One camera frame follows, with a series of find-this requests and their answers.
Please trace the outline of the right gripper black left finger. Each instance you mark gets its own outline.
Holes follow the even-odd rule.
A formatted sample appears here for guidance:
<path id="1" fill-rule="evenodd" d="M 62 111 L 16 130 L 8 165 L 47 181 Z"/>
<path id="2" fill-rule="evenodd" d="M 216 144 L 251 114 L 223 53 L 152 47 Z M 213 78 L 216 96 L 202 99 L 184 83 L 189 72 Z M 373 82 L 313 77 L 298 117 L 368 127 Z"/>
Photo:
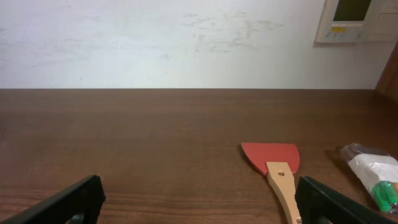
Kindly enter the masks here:
<path id="1" fill-rule="evenodd" d="M 2 223 L 96 224 L 105 200 L 101 178 L 98 175 L 89 175 Z"/>

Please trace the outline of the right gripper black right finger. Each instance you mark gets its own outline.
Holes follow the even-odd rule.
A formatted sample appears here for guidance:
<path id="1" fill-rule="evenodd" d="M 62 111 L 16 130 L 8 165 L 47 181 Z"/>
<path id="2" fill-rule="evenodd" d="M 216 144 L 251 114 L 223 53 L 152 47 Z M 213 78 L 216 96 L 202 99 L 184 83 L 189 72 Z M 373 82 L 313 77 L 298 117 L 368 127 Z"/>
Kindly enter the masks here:
<path id="1" fill-rule="evenodd" d="M 303 224 L 397 224 L 309 176 L 299 178 L 295 201 Z"/>

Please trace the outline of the red scraper wooden handle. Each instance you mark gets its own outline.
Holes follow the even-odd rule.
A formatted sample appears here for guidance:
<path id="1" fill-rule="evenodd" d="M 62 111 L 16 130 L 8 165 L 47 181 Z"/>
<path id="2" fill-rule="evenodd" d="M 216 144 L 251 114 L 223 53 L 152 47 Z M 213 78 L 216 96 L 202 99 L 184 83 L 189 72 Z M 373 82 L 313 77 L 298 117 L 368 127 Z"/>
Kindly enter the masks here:
<path id="1" fill-rule="evenodd" d="M 289 224 L 302 223 L 295 201 L 294 174 L 300 155 L 295 144 L 243 142 L 242 149 L 251 164 L 267 178 L 279 199 Z"/>

